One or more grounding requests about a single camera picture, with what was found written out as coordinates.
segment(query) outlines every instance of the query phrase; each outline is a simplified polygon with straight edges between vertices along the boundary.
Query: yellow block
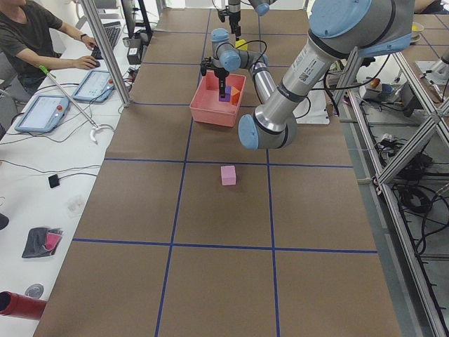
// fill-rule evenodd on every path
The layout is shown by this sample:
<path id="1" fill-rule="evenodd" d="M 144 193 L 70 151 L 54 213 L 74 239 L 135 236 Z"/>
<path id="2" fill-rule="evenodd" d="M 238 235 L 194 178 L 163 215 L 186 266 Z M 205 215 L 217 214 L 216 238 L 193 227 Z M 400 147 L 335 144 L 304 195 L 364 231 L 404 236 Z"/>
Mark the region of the yellow block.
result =
<path id="1" fill-rule="evenodd" d="M 241 49 L 242 51 L 247 51 L 248 44 L 245 44 L 245 43 L 246 43 L 246 41 L 243 39 L 236 41 L 236 48 Z"/>

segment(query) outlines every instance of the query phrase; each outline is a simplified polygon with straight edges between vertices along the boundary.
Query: gray cloth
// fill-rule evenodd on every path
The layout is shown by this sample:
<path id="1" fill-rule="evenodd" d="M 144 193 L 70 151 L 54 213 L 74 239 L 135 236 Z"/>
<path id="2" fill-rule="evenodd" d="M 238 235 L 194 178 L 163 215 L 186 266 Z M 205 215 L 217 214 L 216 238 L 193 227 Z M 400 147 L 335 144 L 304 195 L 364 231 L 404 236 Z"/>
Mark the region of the gray cloth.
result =
<path id="1" fill-rule="evenodd" d="M 57 57 L 49 29 L 61 28 L 62 20 L 33 1 L 27 1 L 21 9 L 27 16 L 26 24 L 12 21 L 0 12 L 0 48 L 18 73 L 20 83 L 23 84 L 27 77 L 40 77 L 42 71 L 17 58 L 16 55 L 29 48 L 40 56 Z"/>
<path id="2" fill-rule="evenodd" d="M 51 256 L 55 253 L 56 247 L 52 250 L 45 248 L 47 234 L 55 233 L 62 234 L 58 228 L 50 229 L 47 227 L 32 228 L 28 232 L 27 243 L 22 253 L 23 258 L 42 258 L 44 256 Z"/>

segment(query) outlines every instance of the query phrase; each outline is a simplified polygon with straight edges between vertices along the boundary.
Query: man's hand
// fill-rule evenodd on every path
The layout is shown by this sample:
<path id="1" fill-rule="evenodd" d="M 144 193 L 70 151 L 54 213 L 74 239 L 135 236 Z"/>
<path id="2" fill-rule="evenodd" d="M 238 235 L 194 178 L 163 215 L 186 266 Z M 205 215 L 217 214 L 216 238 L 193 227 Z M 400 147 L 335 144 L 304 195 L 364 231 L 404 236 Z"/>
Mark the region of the man's hand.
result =
<path id="1" fill-rule="evenodd" d="M 95 41 L 95 39 L 88 35 L 83 37 L 82 42 L 86 45 L 86 48 L 90 51 L 93 50 L 93 47 L 97 46 L 97 42 Z"/>
<path id="2" fill-rule="evenodd" d="M 73 66 L 78 69 L 89 70 L 97 67 L 97 60 L 90 55 L 83 56 L 82 58 L 73 60 Z"/>

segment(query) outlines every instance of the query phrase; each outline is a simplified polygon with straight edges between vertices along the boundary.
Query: man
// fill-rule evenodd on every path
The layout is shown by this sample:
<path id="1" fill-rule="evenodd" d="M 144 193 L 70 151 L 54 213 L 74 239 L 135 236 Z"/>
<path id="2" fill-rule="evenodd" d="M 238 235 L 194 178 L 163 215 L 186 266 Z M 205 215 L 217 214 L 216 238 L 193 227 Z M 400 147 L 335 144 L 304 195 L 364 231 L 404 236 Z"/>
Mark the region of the man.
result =
<path id="1" fill-rule="evenodd" d="M 18 73 L 19 82 L 30 94 L 34 94 L 45 79 L 40 65 L 49 70 L 89 70 L 97 65 L 90 55 L 76 60 L 59 58 L 60 54 L 53 50 L 50 28 L 83 42 L 89 50 L 96 45 L 94 38 L 33 1 L 0 0 L 0 49 Z"/>

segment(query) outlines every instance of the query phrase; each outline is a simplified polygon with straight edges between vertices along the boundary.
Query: red cylinder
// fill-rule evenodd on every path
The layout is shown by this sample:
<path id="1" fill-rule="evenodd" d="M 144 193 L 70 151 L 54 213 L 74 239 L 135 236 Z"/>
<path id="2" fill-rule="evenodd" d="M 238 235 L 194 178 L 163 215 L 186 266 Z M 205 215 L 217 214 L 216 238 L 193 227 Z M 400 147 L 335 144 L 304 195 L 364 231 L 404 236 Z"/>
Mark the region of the red cylinder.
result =
<path id="1" fill-rule="evenodd" d="M 0 293 L 0 315 L 27 319 L 41 319 L 47 302 L 18 293 Z"/>

